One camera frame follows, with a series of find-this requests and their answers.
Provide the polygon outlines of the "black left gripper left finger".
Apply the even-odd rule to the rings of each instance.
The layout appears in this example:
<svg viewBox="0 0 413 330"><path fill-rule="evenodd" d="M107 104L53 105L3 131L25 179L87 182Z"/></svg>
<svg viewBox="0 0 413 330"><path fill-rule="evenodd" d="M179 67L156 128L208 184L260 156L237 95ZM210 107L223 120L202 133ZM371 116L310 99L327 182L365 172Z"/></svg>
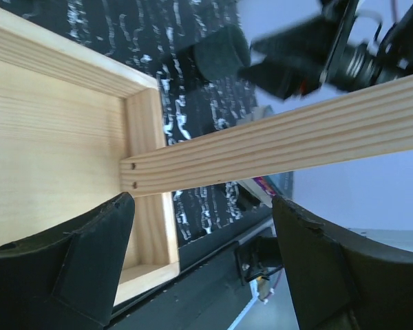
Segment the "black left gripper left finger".
<svg viewBox="0 0 413 330"><path fill-rule="evenodd" d="M104 329L134 222L127 192L0 246L0 329Z"/></svg>

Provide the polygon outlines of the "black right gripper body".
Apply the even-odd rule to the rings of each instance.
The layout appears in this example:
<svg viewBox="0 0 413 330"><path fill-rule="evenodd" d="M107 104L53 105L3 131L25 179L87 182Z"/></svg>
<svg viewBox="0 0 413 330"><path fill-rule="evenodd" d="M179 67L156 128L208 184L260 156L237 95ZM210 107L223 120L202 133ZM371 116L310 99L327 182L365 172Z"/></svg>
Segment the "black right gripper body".
<svg viewBox="0 0 413 330"><path fill-rule="evenodd" d="M322 14L337 24L320 82L345 92L357 91L413 74L413 4L388 30L382 40L379 15L358 10L358 1L322 1ZM370 17L378 23L374 33L377 53L371 54L367 43L348 43L358 17Z"/></svg>

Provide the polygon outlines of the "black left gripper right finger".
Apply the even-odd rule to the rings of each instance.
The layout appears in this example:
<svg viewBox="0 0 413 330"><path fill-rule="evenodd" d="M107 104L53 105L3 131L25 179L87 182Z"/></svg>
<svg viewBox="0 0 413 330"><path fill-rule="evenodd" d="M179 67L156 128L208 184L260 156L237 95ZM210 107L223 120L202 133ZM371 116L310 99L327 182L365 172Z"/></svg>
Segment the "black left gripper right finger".
<svg viewBox="0 0 413 330"><path fill-rule="evenodd" d="M300 329L413 329L413 252L283 197L272 211Z"/></svg>

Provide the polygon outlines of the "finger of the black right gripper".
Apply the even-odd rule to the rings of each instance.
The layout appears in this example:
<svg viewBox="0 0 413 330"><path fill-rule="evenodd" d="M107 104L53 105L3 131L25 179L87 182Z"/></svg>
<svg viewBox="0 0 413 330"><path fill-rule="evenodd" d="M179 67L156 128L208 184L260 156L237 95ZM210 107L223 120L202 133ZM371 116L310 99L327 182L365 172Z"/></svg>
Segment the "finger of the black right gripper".
<svg viewBox="0 0 413 330"><path fill-rule="evenodd" d="M251 49L279 62L296 58L323 65L336 32L337 23L317 15L254 39Z"/></svg>
<svg viewBox="0 0 413 330"><path fill-rule="evenodd" d="M304 97L321 87L311 75L269 61L239 70L239 77L281 100Z"/></svg>

